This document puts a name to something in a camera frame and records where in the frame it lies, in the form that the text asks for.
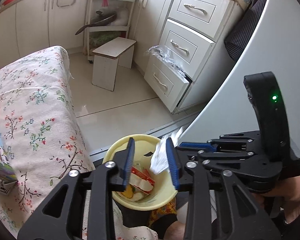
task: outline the frying pan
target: frying pan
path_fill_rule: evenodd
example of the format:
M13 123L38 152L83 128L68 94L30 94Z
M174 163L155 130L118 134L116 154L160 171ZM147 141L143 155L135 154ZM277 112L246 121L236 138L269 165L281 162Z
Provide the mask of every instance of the frying pan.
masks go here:
M117 18L117 12L112 11L106 14L103 14L101 11L96 11L98 14L97 18L93 19L93 21L96 21L95 23L92 24L87 24L83 27L81 27L75 35L78 35L79 33L83 32L85 28L87 27L96 27L96 26L106 26L109 23L113 22Z

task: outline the white appliance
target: white appliance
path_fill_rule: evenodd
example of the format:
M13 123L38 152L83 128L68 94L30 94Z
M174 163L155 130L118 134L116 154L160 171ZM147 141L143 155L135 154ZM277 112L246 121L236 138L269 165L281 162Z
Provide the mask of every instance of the white appliance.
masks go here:
M182 134L180 142L205 142L220 134L258 130L243 85L245 75L272 71L282 92L290 137L300 149L300 4L267 0L258 25L220 89Z

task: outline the white tissue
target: white tissue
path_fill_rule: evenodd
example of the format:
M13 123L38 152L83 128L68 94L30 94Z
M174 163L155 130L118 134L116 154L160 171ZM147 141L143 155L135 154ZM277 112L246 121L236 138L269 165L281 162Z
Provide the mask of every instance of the white tissue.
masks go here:
M183 128L181 127L178 132L173 132L172 135L165 135L162 137L161 141L156 145L155 151L151 158L150 170L154 174L159 174L160 172L169 169L169 163L167 159L166 152L166 141L168 137L171 137L174 147L177 146L180 135L183 132Z

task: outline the drawer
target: drawer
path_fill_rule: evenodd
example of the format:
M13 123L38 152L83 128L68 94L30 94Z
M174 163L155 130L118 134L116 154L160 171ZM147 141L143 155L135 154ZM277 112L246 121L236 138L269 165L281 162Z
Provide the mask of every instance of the drawer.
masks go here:
M174 0L169 18L216 41L230 14L232 0Z
M214 44L202 34L169 19L160 39L160 45L172 50L172 58L192 80L198 77Z
M188 80L153 55L150 56L144 78L170 112L175 109L189 86Z

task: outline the bed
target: bed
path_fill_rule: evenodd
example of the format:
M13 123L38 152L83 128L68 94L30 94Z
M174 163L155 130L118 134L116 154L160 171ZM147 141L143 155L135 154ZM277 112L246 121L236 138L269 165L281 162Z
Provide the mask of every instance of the bed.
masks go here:
M93 169L74 115L69 78L68 54L60 46L0 70L0 133L18 178L9 196L0 194L0 220L14 237L71 169Z

